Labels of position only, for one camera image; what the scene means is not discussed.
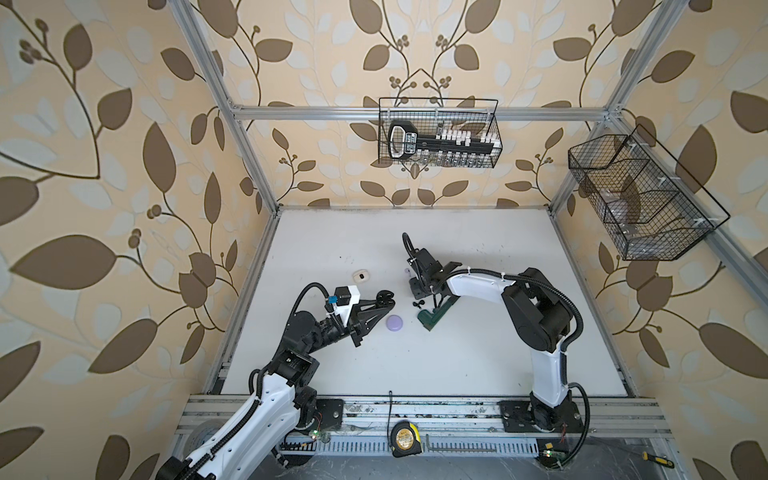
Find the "white earbud charging case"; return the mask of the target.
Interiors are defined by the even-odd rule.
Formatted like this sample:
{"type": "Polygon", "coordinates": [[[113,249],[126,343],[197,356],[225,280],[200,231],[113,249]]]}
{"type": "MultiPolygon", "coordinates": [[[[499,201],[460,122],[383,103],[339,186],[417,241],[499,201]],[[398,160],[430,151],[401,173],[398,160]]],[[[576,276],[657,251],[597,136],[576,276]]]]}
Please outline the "white earbud charging case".
{"type": "Polygon", "coordinates": [[[367,270],[358,270],[353,273],[352,278],[356,284],[361,284],[370,279],[370,273],[367,270]]]}

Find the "black round earbud case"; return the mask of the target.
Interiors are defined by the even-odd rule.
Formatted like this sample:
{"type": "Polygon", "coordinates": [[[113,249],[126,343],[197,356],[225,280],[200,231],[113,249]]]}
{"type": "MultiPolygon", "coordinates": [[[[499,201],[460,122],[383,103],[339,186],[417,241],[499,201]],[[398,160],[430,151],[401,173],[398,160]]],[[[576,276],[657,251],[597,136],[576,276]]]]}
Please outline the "black round earbud case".
{"type": "Polygon", "coordinates": [[[376,305],[392,308],[395,305],[394,293],[389,290],[380,290],[376,295],[376,305]]]}

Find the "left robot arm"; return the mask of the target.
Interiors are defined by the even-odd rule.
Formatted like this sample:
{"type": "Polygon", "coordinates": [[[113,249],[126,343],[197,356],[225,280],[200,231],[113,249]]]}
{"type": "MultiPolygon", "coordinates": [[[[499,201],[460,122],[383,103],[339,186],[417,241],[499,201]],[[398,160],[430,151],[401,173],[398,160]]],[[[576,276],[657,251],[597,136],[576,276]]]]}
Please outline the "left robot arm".
{"type": "Polygon", "coordinates": [[[249,377],[244,404],[186,458],[166,460],[156,477],[249,478],[289,433],[315,422],[317,391],[310,382],[319,361],[313,354],[346,338],[360,346],[395,305],[389,290],[365,300],[354,286],[329,293],[317,282],[308,284],[290,311],[272,359],[249,377]]]}

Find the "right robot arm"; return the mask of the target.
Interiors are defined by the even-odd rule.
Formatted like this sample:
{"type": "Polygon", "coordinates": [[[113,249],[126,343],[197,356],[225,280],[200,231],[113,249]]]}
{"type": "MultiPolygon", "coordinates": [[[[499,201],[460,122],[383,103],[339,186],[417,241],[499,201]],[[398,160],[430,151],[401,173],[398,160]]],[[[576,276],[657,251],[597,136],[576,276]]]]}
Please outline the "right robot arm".
{"type": "Polygon", "coordinates": [[[432,330],[463,297],[504,306],[518,337],[531,351],[533,387],[520,420],[543,432],[566,425],[566,414],[576,411],[567,380],[567,350],[584,330],[575,304],[536,268],[509,275],[462,268],[459,262],[443,265],[428,250],[414,247],[407,234],[403,244],[413,272],[409,285],[415,304],[422,305],[428,297],[433,300],[432,308],[417,314],[422,326],[432,330]]]}

